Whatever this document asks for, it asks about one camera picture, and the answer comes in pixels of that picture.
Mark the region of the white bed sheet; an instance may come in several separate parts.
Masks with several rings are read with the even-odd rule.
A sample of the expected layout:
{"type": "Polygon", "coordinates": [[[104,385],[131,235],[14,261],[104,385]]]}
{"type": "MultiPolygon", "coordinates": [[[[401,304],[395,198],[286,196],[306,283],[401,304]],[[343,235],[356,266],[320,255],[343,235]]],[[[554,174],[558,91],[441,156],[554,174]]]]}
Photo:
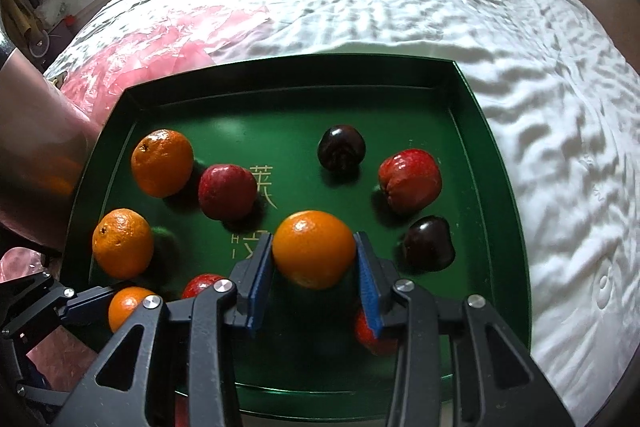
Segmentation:
{"type": "Polygon", "coordinates": [[[533,355],[577,425],[639,344],[639,77],[579,0],[112,0],[47,69],[86,113],[84,72],[176,28],[201,62],[340,50],[448,58],[483,109],[518,202],[533,355]]]}

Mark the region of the smooth orange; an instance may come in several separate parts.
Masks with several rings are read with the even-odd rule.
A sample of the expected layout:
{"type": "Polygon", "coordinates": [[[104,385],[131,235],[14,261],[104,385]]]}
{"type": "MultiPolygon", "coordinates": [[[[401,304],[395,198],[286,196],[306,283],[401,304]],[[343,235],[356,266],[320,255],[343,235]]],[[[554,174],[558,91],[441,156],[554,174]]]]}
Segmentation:
{"type": "Polygon", "coordinates": [[[143,300],[151,295],[152,291],[139,286],[129,286],[117,291],[107,310],[108,326],[111,331],[116,333],[137,306],[140,306],[143,300]]]}
{"type": "Polygon", "coordinates": [[[272,238],[272,255],[279,271],[292,283],[308,289],[335,285],[356,258],[350,228],[320,210],[293,213],[272,238]]]}

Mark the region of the dark plum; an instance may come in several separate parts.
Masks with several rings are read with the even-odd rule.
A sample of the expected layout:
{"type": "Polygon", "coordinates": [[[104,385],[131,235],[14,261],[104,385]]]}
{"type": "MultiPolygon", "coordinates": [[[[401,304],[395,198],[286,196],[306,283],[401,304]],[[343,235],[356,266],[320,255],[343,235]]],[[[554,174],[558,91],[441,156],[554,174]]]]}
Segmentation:
{"type": "Polygon", "coordinates": [[[438,272],[456,260],[448,221],[426,216],[413,222],[400,243],[402,266],[410,273],[438,272]]]}
{"type": "Polygon", "coordinates": [[[356,170],[366,156],[366,141],[350,124],[336,124],[322,134],[317,156],[320,165],[329,172],[356,170]]]}

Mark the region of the wrinkled mandarin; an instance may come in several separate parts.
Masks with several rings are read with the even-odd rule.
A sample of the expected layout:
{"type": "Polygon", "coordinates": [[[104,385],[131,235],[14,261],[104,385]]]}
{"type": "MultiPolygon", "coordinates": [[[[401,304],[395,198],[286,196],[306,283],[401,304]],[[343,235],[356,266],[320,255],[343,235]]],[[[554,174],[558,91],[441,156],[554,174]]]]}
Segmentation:
{"type": "Polygon", "coordinates": [[[107,213],[92,234],[94,260],[117,280],[140,275],[151,263],[153,251],[154,237],[148,221],[131,209],[107,213]]]}
{"type": "Polygon", "coordinates": [[[175,130],[157,129],[145,135],[130,158],[134,181],[155,198],[178,193],[189,181],[194,164],[191,142],[175,130]]]}

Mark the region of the brown hanging coat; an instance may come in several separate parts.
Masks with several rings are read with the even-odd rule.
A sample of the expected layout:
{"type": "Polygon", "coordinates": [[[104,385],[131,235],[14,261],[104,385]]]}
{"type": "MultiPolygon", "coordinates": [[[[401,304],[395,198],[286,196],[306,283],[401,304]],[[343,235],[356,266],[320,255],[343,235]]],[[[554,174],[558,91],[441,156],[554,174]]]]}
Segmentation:
{"type": "Polygon", "coordinates": [[[30,4],[24,0],[1,0],[1,18],[10,40],[32,60],[30,46],[42,40],[43,28],[30,4]]]}

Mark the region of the green tray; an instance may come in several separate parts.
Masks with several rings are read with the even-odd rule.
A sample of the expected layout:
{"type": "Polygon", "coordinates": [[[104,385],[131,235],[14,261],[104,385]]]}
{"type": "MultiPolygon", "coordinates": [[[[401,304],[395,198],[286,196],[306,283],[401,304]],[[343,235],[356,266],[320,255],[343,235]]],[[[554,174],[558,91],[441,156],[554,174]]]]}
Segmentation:
{"type": "Polygon", "coordinates": [[[154,258],[140,286],[172,299],[192,277],[227,275],[265,232],[299,210],[322,210],[369,236],[377,255],[398,260],[414,221],[378,189],[381,162],[420,148],[436,160],[442,193],[425,208],[450,225],[456,260],[435,273],[400,272],[435,295],[482,295],[523,341],[530,338],[528,263],[511,183],[488,122],[454,63],[399,55],[299,55],[218,65],[139,84],[114,106],[79,184],[60,277],[83,291],[110,279],[94,262],[101,218],[128,208],[149,222],[154,258]],[[322,134],[350,124],[366,141],[351,172],[318,161],[322,134]],[[130,157],[156,129],[181,132],[195,168],[234,164],[254,174],[258,201],[246,217],[220,222],[198,207],[198,184],[166,199],[144,194],[130,157]]]}

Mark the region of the red apple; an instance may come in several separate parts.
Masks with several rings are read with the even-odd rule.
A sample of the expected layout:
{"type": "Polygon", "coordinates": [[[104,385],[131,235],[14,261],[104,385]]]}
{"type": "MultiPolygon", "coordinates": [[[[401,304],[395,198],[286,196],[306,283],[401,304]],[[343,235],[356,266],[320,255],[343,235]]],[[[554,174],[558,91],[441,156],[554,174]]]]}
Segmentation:
{"type": "Polygon", "coordinates": [[[198,182],[198,203],[212,220],[238,219],[252,210],[257,182],[250,170],[233,164],[208,167],[198,182]]]}
{"type": "Polygon", "coordinates": [[[375,337],[373,329],[368,325],[363,309],[360,309],[356,316],[355,335],[358,343],[367,348],[372,355],[385,357],[385,355],[393,355],[397,351],[396,340],[375,337]]]}
{"type": "Polygon", "coordinates": [[[196,297],[201,291],[205,291],[209,286],[213,286],[216,282],[222,280],[224,277],[219,274],[203,273],[193,277],[186,287],[183,288],[181,293],[182,299],[188,299],[196,297]]]}
{"type": "Polygon", "coordinates": [[[430,153],[409,148],[382,162],[378,167],[378,185],[393,210],[421,210],[439,196],[442,175],[430,153]]]}

